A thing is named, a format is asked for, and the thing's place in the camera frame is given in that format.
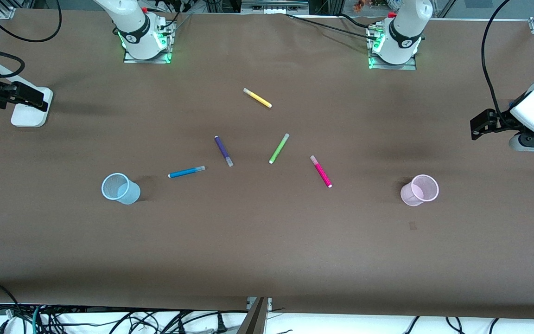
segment cup rim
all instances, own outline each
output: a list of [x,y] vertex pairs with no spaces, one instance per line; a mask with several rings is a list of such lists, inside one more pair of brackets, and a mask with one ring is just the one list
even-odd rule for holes
[[[106,183],[106,180],[108,180],[110,177],[114,177],[115,175],[120,175],[122,176],[123,178],[125,178],[125,180],[127,180],[127,188],[125,189],[125,192],[122,193],[121,195],[117,196],[117,197],[109,197],[109,196],[106,196],[106,193],[104,192],[104,184]],[[104,181],[102,181],[102,186],[100,186],[100,191],[102,192],[102,195],[104,197],[106,197],[106,199],[110,199],[111,201],[116,201],[117,199],[121,199],[122,197],[125,196],[125,194],[127,192],[129,192],[129,188],[130,188],[130,184],[129,184],[129,178],[127,177],[127,175],[123,174],[123,173],[112,173],[110,174],[109,176],[107,176],[106,178],[104,178]]]
[[[426,177],[426,178],[429,178],[430,180],[433,180],[434,181],[434,184],[436,184],[436,195],[434,195],[434,197],[432,197],[431,199],[422,199],[420,196],[418,196],[414,190],[413,190],[413,180],[417,179],[418,177]],[[436,180],[434,180],[433,177],[431,177],[430,175],[426,175],[426,174],[419,174],[419,175],[416,175],[413,179],[411,179],[411,192],[413,193],[413,195],[415,196],[416,199],[419,199],[420,201],[424,201],[424,202],[431,202],[433,201],[434,199],[436,199],[436,197],[438,197],[438,194],[440,193],[440,187],[438,186],[438,182],[436,182]]]

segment white floor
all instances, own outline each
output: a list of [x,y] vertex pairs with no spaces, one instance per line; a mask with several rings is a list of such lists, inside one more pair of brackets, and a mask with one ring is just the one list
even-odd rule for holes
[[[161,312],[155,316],[159,328],[168,323],[177,312]],[[195,312],[190,319],[203,312]],[[60,321],[63,323],[94,323],[102,324],[117,321],[125,313],[74,313],[61,315]],[[236,326],[239,326],[244,314],[224,314],[224,325],[232,328],[235,333]],[[270,313],[267,320],[265,334],[282,334],[292,330],[290,334],[403,334],[413,317],[407,316],[381,316],[381,315],[306,315],[300,313]],[[6,315],[0,315],[0,325],[7,319]],[[460,318],[463,324],[463,332],[467,334],[487,334],[492,319],[483,318]],[[127,334],[129,322],[123,322],[114,334]],[[71,326],[67,327],[68,334],[108,334],[113,324],[91,327],[91,326]],[[217,321],[214,315],[192,321],[185,325],[189,333],[199,333],[210,328],[216,328]],[[152,328],[137,328],[136,334],[153,334]],[[6,334],[23,334],[22,325],[19,319],[9,322]],[[456,334],[445,322],[443,317],[421,317],[415,324],[411,334]],[[524,319],[500,319],[494,327],[493,334],[534,334],[534,321]]]

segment black band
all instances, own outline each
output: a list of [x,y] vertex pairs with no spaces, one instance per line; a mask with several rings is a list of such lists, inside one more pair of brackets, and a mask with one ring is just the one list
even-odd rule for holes
[[119,34],[123,36],[123,40],[130,44],[137,44],[140,42],[140,39],[150,31],[150,17],[148,15],[144,15],[146,17],[146,21],[144,22],[144,25],[141,26],[138,30],[135,30],[134,32],[124,32],[123,30],[117,28],[119,31]]
[[401,49],[407,49],[411,47],[415,42],[417,42],[418,39],[420,39],[421,36],[421,32],[417,36],[413,37],[407,37],[405,35],[400,34],[394,28],[394,19],[388,25],[388,32],[390,32],[390,36],[397,41],[397,44],[399,44],[399,47]]

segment plastic cup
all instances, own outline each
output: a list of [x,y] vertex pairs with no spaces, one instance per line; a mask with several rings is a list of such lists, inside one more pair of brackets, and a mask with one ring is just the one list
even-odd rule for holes
[[401,199],[409,206],[433,201],[438,197],[438,183],[430,175],[418,175],[401,188]]
[[125,174],[110,174],[102,181],[102,195],[111,201],[131,205],[140,198],[140,194],[140,186]]

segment purple marker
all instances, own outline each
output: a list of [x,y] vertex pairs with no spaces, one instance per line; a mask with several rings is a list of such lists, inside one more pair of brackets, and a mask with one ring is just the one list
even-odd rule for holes
[[222,152],[224,159],[226,159],[226,162],[228,163],[228,165],[232,167],[234,163],[232,162],[232,159],[229,158],[228,151],[226,150],[224,144],[222,144],[222,141],[217,135],[214,137],[214,139],[216,140],[216,144],[218,144],[218,148],[220,149],[220,152]]

